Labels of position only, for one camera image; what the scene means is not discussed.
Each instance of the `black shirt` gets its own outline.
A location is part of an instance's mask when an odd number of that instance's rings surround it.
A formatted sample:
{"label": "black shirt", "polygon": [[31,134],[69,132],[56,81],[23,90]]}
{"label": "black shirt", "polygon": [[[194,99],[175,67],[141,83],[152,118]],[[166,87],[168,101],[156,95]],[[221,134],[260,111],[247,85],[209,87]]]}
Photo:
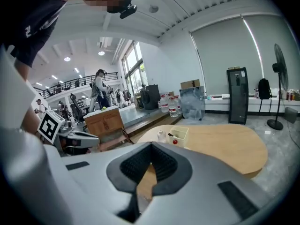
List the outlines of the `black shirt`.
{"label": "black shirt", "polygon": [[12,55],[32,66],[38,51],[50,37],[61,9],[62,0],[2,0],[0,45],[14,45]]}

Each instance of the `fluorescent light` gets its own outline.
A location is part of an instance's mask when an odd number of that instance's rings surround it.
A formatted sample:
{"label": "fluorescent light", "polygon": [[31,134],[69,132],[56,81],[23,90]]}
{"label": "fluorescent light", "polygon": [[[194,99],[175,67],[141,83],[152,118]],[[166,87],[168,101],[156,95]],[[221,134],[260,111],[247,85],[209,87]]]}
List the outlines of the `fluorescent light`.
{"label": "fluorescent light", "polygon": [[246,27],[248,28],[248,30],[249,30],[249,32],[250,32],[250,34],[251,34],[251,37],[252,37],[252,39],[253,39],[253,41],[254,41],[254,44],[255,44],[255,47],[256,47],[256,50],[257,50],[257,53],[258,53],[259,62],[260,62],[260,64],[261,64],[261,68],[262,68],[262,78],[264,78],[263,61],[262,61],[262,58],[261,58],[261,54],[259,53],[258,45],[257,45],[257,43],[256,43],[256,40],[255,40],[255,38],[254,38],[254,35],[253,35],[253,33],[252,33],[250,27],[248,26],[246,20],[243,19],[243,21],[244,21]]}

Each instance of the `white sleeve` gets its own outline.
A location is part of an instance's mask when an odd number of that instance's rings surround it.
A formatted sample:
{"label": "white sleeve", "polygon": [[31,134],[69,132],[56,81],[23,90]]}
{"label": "white sleeve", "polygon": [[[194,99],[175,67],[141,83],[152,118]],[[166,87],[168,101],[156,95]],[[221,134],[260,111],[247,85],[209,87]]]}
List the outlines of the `white sleeve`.
{"label": "white sleeve", "polygon": [[102,85],[102,79],[100,77],[97,77],[95,80],[96,86],[99,88],[100,91],[106,91],[106,88]]}
{"label": "white sleeve", "polygon": [[44,113],[45,112],[45,107],[43,105],[40,105],[39,110],[41,110]]}

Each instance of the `roller shade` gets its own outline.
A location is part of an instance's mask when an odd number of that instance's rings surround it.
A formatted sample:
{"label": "roller shade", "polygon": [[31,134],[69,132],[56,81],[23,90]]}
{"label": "roller shade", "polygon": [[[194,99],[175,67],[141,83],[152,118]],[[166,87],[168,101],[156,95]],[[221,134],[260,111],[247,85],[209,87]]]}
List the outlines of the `roller shade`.
{"label": "roller shade", "polygon": [[271,88],[278,88],[278,74],[273,72],[276,63],[274,44],[277,43],[285,57],[289,88],[300,89],[300,55],[297,44],[282,17],[249,16],[244,18],[256,39],[262,58],[265,78]]}
{"label": "roller shade", "polygon": [[197,45],[208,95],[229,93],[226,71],[246,67],[249,93],[254,94],[262,69],[253,39],[241,18],[231,19],[192,33]]}

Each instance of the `white ceiling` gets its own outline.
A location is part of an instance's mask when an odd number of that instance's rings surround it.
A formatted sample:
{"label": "white ceiling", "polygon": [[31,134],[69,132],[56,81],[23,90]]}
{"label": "white ceiling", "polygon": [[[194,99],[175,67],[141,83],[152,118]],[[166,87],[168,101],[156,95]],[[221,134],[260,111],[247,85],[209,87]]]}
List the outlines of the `white ceiling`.
{"label": "white ceiling", "polygon": [[[63,80],[77,76],[73,72],[74,66],[68,67],[63,58],[65,56],[73,60],[80,58],[82,62],[78,66],[86,70],[85,67],[89,62],[83,60],[99,59],[98,42],[103,41],[103,38],[109,38],[103,45],[105,44],[106,49],[111,52],[106,52],[105,56],[101,57],[101,63],[111,64],[120,38],[159,45],[165,37],[176,33],[178,28],[183,29],[182,26],[187,21],[192,22],[194,18],[199,18],[210,9],[213,12],[212,7],[222,7],[237,1],[132,0],[132,4],[137,5],[138,10],[125,19],[120,19],[119,14],[108,14],[103,9],[88,7],[81,0],[69,1],[59,16],[51,38],[35,59],[29,81],[31,84],[46,83],[45,80],[49,80],[53,74],[61,75],[60,79]],[[151,13],[151,6],[158,6],[158,11]]]}
{"label": "white ceiling", "polygon": [[[39,88],[45,89],[45,86],[52,87],[59,80],[66,82],[79,78],[79,75],[94,75],[98,69],[108,73],[116,72],[117,67],[110,64],[119,41],[118,38],[90,37],[68,40],[53,46],[45,45],[32,64],[28,80],[35,87],[39,87],[35,84],[39,82],[43,85]],[[99,56],[99,51],[104,51],[105,55]],[[71,61],[64,61],[65,57],[70,57]]]}

